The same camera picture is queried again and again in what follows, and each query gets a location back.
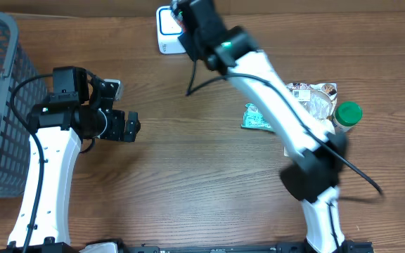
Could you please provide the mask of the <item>beige brown snack bag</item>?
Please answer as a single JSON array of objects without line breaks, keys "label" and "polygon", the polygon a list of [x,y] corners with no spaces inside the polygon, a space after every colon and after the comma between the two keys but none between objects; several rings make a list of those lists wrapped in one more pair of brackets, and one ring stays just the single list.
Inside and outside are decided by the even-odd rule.
[{"label": "beige brown snack bag", "polygon": [[309,114],[320,121],[329,132],[335,133],[335,128],[330,122],[335,106],[337,104],[338,88],[336,83],[288,83],[288,90],[309,112]]}]

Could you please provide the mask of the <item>teal wipes packet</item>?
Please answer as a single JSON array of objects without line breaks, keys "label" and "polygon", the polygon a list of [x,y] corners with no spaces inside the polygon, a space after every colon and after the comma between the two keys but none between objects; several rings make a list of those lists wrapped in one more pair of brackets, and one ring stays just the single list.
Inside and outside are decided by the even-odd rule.
[{"label": "teal wipes packet", "polygon": [[274,132],[271,125],[253,103],[247,103],[245,107],[246,111],[243,114],[242,128]]}]

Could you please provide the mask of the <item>green lid jar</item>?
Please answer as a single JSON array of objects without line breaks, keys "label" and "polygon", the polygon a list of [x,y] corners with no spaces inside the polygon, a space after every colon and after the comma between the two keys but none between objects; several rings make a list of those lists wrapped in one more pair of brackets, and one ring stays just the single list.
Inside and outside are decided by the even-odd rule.
[{"label": "green lid jar", "polygon": [[355,102],[347,101],[335,109],[331,122],[336,132],[348,132],[361,121],[362,117],[363,110],[361,107]]}]

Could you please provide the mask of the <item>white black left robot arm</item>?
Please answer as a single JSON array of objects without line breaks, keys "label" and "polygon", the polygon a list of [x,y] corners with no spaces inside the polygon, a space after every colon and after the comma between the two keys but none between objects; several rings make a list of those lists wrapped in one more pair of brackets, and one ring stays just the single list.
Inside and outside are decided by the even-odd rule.
[{"label": "white black left robot arm", "polygon": [[114,109],[123,84],[82,67],[57,67],[0,91],[0,197],[22,196],[7,252],[60,252],[70,247],[68,210],[73,170],[82,143],[131,143],[136,112]]}]

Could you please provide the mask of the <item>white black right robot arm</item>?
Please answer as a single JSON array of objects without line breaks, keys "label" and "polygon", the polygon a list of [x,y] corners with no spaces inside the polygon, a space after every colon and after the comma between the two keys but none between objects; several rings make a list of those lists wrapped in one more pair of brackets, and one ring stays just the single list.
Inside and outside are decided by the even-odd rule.
[{"label": "white black right robot arm", "polygon": [[227,28],[213,1],[172,1],[171,9],[189,56],[241,91],[281,138],[292,164],[280,178],[302,204],[308,249],[341,252],[345,236],[337,201],[346,136],[331,133],[304,109],[255,39],[241,26]]}]

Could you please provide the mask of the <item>orange tissue pack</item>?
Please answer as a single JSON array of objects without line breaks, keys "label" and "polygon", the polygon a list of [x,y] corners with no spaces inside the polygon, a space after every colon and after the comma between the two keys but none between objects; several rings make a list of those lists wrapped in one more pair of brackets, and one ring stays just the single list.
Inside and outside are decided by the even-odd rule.
[{"label": "orange tissue pack", "polygon": [[173,15],[173,18],[176,21],[176,23],[182,29],[182,32],[185,32],[186,26],[184,24],[183,11],[181,9],[175,8],[172,10],[172,15]]}]

